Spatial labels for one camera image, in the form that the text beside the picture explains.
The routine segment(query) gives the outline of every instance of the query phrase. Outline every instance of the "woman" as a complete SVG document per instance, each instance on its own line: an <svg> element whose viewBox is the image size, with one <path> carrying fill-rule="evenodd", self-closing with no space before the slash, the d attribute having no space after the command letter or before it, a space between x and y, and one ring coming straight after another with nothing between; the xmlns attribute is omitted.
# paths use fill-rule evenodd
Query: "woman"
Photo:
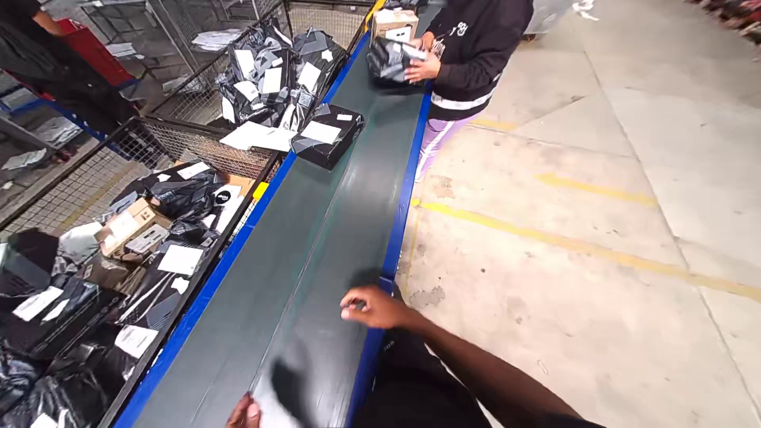
<svg viewBox="0 0 761 428"><path fill-rule="evenodd" d="M489 105L502 70L533 14L532 0L448 0L421 39L425 61L406 70L411 81L431 79L431 111L415 182L444 143Z"/></svg>

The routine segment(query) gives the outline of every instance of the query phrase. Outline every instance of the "man's left hand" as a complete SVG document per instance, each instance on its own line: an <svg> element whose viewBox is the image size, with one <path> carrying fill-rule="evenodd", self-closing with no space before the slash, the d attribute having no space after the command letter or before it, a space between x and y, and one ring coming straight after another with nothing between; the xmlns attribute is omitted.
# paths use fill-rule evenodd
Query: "man's left hand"
<svg viewBox="0 0 761 428"><path fill-rule="evenodd" d="M434 53L429 52L425 61L418 61L417 59L410 61L409 68L404 72L404 77L407 78L410 83L425 80L427 78L433 79L438 76L440 69L441 61Z"/></svg>

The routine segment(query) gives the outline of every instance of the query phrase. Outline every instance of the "metal cage bin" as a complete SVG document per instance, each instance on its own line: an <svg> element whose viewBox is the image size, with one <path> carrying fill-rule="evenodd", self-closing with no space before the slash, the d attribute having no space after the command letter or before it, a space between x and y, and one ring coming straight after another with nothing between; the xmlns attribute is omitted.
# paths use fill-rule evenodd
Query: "metal cage bin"
<svg viewBox="0 0 761 428"><path fill-rule="evenodd" d="M100 426L110 426L116 419L180 317L194 300L196 292L208 279L232 238L245 223L254 205L255 189L262 182L269 182L282 162L280 152L264 149L243 151L221 144L219 139L226 134L225 131L208 127L133 118L106 141L83 149L82 153L66 164L64 171L55 180L38 189L34 198L19 205L0 222L2 241L7 241L11 234L30 228L38 228L48 235L59 237L70 228L93 222L105 213L114 197L136 178L172 167L178 161L200 159L222 173L254 180L243 202L234 211L232 220L209 247L197 271L189 279L179 302L160 324L162 327L158 335L137 361L119 393L113 397Z"/></svg>

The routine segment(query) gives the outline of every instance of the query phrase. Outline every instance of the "red bin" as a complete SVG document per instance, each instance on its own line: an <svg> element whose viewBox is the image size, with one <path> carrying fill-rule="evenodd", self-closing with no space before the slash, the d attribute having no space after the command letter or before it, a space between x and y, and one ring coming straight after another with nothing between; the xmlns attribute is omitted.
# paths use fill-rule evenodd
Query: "red bin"
<svg viewBox="0 0 761 428"><path fill-rule="evenodd" d="M89 28L69 18L63 18L57 22L65 33L63 40L66 44L77 51L79 56L106 78L111 85L120 86L135 78L119 64L119 61L116 61L116 58L111 55Z"/></svg>

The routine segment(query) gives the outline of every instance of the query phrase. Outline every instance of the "white stripe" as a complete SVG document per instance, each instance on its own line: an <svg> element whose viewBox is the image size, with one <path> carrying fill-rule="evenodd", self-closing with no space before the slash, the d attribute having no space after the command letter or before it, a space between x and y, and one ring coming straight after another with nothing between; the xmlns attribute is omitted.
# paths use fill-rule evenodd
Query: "white stripe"
<svg viewBox="0 0 761 428"><path fill-rule="evenodd" d="M447 122L447 125L444 127L444 129L441 130L441 132L431 140L431 142L423 149L422 156L420 157L420 161L418 162L418 169L415 171L415 179L418 180L420 178L420 174L423 171L423 165L425 165L425 161L428 160L428 158L431 157L431 153L433 152L434 147L438 144L438 142L441 141L442 138L449 132L449 129L451 129L452 125L454 125L454 120Z"/></svg>
<svg viewBox="0 0 761 428"><path fill-rule="evenodd" d="M492 97L494 94L494 91L496 91L497 88L494 87L491 92L484 95L483 97L477 98L473 101L452 101L448 100L446 98L442 98L441 95L436 94L435 92L431 94L431 102L433 104L436 104L437 106L441 108L445 108L447 110L470 110L474 107L478 107L481 104L484 104L486 101L489 100L489 98Z"/></svg>

